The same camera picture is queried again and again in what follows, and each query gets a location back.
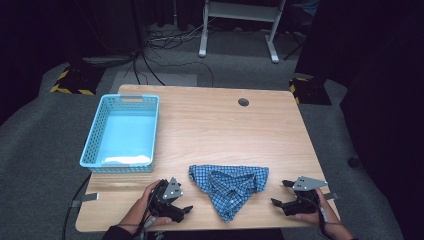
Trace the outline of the black curtain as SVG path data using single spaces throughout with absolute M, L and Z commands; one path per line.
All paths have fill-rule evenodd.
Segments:
M 296 70 L 346 87 L 341 109 L 405 240 L 424 240 L 424 0 L 320 0 Z

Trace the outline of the blue plaid shirt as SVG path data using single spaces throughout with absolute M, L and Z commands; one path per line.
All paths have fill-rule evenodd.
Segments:
M 268 167 L 192 165 L 188 174 L 206 193 L 224 222 L 232 221 L 245 203 L 266 188 Z

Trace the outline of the yellow black striped base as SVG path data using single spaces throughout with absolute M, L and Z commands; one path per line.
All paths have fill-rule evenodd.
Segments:
M 78 69 L 73 66 L 67 66 L 59 75 L 51 88 L 51 92 L 95 95 L 104 73 L 104 68 L 88 67 Z
M 298 104 L 332 105 L 324 85 L 312 80 L 292 78 L 289 80 L 289 90 Z

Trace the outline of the light blue plastic basket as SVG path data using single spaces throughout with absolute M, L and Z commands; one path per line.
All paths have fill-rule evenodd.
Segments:
M 152 172 L 159 103 L 153 94 L 102 96 L 80 165 L 93 173 Z

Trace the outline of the person's left hand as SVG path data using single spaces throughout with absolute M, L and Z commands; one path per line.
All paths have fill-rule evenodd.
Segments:
M 150 193 L 159 184 L 159 180 L 148 185 L 142 196 L 135 201 L 124 218 L 119 222 L 118 226 L 131 234 L 135 234 L 139 228 L 140 222 L 147 210 L 147 204 Z

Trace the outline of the person's right hand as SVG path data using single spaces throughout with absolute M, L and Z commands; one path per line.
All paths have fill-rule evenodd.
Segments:
M 323 230 L 323 225 L 326 223 L 340 223 L 340 220 L 328 201 L 325 199 L 324 194 L 320 189 L 316 189 L 319 197 L 317 210 L 314 213 L 300 213 L 296 214 L 295 218 L 309 224 L 318 225 Z

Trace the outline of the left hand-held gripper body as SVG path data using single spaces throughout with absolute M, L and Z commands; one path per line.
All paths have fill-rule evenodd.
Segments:
M 178 187 L 175 177 L 170 180 L 162 179 L 149 195 L 148 209 L 154 216 L 169 217 L 174 222 L 180 223 L 185 214 L 172 203 L 182 196 L 183 192 Z

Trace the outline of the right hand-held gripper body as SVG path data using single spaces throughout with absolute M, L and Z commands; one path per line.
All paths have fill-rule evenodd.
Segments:
M 316 189 L 327 186 L 325 180 L 299 176 L 291 188 L 295 194 L 295 200 L 283 204 L 283 211 L 286 216 L 300 213 L 314 213 L 317 210 L 319 197 Z

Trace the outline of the white metal stand frame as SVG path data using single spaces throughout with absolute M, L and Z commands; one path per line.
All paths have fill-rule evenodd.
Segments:
M 198 56 L 204 58 L 207 54 L 209 18 L 225 18 L 236 20 L 249 20 L 268 22 L 272 24 L 270 33 L 265 36 L 265 41 L 270 54 L 271 62 L 279 62 L 278 54 L 274 47 L 274 37 L 280 23 L 286 0 L 279 0 L 277 7 L 256 6 L 236 3 L 216 2 L 205 0 L 203 7 L 203 25 Z

